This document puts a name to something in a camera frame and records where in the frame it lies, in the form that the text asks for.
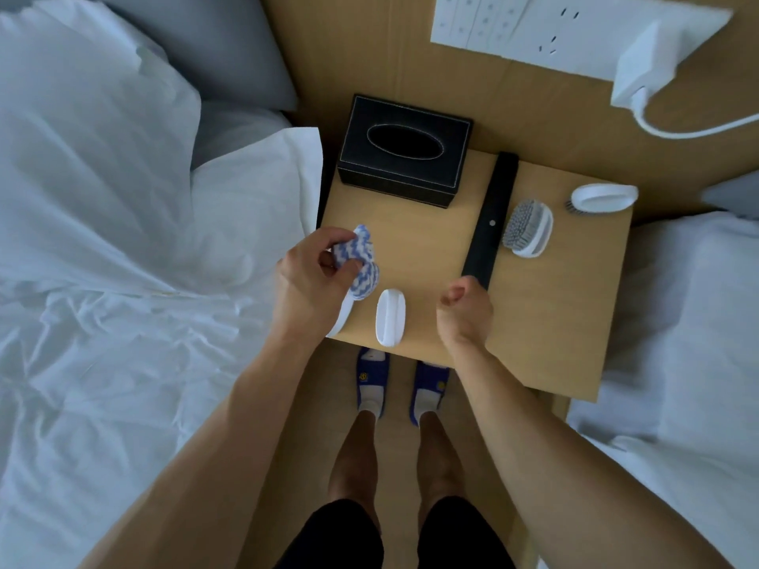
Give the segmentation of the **white scrub brush dark bristles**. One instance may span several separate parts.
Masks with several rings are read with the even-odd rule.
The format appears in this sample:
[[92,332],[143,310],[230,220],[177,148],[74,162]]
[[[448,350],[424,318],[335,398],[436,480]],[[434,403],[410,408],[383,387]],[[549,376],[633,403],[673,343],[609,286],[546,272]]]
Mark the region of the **white scrub brush dark bristles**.
[[589,183],[572,191],[565,208],[576,215],[611,214],[631,208],[638,195],[633,185]]

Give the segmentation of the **black leather tissue box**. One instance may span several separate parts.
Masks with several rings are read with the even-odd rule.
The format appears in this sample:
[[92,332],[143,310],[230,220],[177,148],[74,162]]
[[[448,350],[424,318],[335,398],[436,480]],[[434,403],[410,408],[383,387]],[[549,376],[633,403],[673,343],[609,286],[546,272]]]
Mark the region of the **black leather tissue box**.
[[474,122],[356,94],[336,169],[347,185],[446,209]]

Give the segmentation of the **black shorts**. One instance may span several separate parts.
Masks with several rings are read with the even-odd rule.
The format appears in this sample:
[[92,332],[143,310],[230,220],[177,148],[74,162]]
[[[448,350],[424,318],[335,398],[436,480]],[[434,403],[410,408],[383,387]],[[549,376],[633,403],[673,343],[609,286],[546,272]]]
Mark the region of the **black shorts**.
[[[320,507],[273,569],[382,569],[384,546],[365,509],[350,499]],[[424,520],[418,569],[515,569],[505,545],[468,500],[440,499]]]

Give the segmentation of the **person's right hand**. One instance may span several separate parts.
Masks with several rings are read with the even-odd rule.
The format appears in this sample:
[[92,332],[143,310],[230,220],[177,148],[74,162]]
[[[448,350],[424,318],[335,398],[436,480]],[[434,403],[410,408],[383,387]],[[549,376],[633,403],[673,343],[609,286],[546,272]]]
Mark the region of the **person's right hand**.
[[462,347],[484,349],[493,323],[493,306],[488,292],[473,276],[463,276],[450,285],[470,285],[469,302],[455,308],[436,305],[436,326],[451,355]]

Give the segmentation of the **smooth white duvet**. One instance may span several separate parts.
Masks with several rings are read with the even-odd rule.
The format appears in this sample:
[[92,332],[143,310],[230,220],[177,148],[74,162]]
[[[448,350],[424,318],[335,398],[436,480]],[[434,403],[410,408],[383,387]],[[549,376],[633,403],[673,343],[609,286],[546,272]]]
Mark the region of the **smooth white duvet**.
[[759,569],[759,220],[632,230],[597,401],[567,423]]

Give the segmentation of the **person's right leg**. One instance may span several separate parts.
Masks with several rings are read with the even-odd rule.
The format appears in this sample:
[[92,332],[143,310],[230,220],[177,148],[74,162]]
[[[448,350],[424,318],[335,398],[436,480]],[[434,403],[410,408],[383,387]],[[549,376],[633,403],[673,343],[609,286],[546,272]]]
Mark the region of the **person's right leg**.
[[418,418],[421,434],[417,456],[417,482],[421,495],[418,526],[422,528],[432,507],[446,497],[466,497],[464,469],[436,412]]

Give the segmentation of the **person's left hand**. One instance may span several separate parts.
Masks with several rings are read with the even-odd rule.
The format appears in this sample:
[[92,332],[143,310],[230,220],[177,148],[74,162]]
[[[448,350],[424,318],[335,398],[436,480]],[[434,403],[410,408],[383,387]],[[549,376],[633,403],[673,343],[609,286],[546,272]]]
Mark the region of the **person's left hand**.
[[319,228],[279,260],[272,334],[310,350],[325,338],[348,292],[328,287],[325,261],[334,260],[334,245],[354,238],[351,230]]

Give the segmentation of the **person's right forearm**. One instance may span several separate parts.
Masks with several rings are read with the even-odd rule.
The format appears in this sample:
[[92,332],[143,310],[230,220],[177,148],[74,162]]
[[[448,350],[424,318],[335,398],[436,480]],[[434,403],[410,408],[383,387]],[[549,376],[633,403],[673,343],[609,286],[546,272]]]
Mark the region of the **person's right forearm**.
[[733,569],[669,505],[469,337],[446,342],[498,474],[549,569]]

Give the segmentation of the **person's leg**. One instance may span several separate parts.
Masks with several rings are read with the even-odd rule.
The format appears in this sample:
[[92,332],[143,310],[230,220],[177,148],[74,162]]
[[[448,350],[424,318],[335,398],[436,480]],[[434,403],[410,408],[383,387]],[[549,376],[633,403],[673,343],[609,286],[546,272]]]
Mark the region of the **person's leg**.
[[381,529],[375,508],[378,460],[375,448],[376,415],[358,412],[346,435],[329,476],[329,501],[355,501]]
[[466,497],[464,469],[436,412],[418,418],[421,434],[417,456],[417,482],[421,495],[418,526],[422,528],[432,507],[446,497]]

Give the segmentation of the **crumpled white duvet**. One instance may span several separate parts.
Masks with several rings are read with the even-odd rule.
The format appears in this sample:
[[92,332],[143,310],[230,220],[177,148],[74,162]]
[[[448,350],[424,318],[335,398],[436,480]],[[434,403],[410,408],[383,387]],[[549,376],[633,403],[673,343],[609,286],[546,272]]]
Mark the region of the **crumpled white duvet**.
[[0,569],[76,569],[269,330],[187,274],[201,106],[100,2],[0,11]]

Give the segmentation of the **white charger plug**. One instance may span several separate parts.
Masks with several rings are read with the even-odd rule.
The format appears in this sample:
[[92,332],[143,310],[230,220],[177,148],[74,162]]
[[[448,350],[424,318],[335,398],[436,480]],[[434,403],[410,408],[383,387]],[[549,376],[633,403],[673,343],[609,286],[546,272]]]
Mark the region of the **white charger plug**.
[[652,22],[621,53],[610,104],[643,113],[654,94],[675,79],[684,40],[682,26],[659,20]]

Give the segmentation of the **small grey pillow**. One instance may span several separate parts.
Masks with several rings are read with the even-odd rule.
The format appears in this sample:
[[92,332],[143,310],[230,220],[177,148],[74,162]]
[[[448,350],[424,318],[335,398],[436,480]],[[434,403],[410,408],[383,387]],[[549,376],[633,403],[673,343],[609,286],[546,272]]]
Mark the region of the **small grey pillow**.
[[707,187],[700,199],[739,218],[759,220],[759,170]]

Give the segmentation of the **white scrub brush grey bristles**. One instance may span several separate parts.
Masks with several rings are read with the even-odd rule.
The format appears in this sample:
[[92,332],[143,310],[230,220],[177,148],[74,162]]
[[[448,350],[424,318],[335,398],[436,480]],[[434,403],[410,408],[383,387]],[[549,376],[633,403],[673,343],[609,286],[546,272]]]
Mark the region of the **white scrub brush grey bristles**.
[[524,200],[513,210],[502,245],[521,258],[539,257],[553,232],[553,212],[539,200]]

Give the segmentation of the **white oval brush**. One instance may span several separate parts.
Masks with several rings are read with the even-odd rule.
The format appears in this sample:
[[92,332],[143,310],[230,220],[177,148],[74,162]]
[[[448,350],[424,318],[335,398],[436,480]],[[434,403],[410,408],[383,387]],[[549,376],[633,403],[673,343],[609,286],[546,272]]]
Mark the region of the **white oval brush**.
[[396,347],[404,336],[406,300],[395,288],[383,291],[376,305],[376,339],[383,347]]

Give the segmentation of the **blue white striped cloth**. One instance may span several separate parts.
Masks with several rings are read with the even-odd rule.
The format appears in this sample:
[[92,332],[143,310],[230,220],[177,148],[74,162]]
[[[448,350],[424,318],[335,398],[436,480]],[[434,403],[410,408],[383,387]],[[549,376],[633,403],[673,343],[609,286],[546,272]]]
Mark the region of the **blue white striped cloth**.
[[376,264],[374,243],[367,226],[359,224],[354,233],[354,239],[337,243],[331,248],[331,253],[338,268],[352,259],[361,262],[361,269],[347,293],[354,301],[361,301],[371,295],[378,285],[380,268]]

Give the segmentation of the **person's left blue slipper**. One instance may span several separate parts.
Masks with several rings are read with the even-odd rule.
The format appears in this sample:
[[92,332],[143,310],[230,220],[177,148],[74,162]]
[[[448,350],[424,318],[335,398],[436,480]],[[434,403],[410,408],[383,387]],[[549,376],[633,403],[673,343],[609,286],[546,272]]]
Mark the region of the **person's left blue slipper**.
[[390,355],[381,350],[362,347],[357,356],[357,410],[372,413],[376,420],[384,413],[389,381]]

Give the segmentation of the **black remote control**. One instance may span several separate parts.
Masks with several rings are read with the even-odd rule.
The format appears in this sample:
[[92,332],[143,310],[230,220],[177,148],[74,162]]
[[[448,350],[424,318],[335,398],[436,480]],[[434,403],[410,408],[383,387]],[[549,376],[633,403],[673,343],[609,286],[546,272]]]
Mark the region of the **black remote control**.
[[517,154],[498,153],[461,271],[462,276],[475,278],[485,290],[489,287],[506,227],[518,164]]

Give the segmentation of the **person's left leg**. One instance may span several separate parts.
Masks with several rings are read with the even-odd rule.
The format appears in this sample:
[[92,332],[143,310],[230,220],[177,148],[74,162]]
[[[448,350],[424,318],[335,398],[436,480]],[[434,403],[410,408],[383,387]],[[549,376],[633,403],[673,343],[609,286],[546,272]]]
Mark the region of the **person's left leg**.
[[375,448],[376,415],[358,412],[346,435],[329,476],[329,501],[355,501],[381,529],[375,508],[378,460]]

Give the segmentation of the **person's left forearm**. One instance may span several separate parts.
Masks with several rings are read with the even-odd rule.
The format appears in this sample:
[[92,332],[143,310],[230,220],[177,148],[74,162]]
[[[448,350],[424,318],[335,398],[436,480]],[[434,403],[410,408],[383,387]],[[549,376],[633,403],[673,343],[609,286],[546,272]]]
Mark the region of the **person's left forearm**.
[[300,379],[326,335],[273,327],[228,397],[78,569],[234,569]]

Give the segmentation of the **white pillow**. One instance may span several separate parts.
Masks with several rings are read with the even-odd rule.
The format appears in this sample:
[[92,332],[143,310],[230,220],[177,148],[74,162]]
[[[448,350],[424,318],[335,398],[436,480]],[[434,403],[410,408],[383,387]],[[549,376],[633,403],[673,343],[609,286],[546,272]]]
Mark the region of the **white pillow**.
[[280,130],[193,170],[193,291],[269,293],[277,262],[316,230],[322,171],[313,126]]

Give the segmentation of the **white wall socket panel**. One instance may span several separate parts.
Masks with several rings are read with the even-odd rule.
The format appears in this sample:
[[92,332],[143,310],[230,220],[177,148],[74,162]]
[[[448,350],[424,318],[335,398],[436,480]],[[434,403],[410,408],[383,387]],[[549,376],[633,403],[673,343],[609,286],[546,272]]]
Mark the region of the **white wall socket panel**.
[[436,0],[430,40],[612,82],[621,54],[651,24],[682,34],[682,62],[733,14],[671,0]]

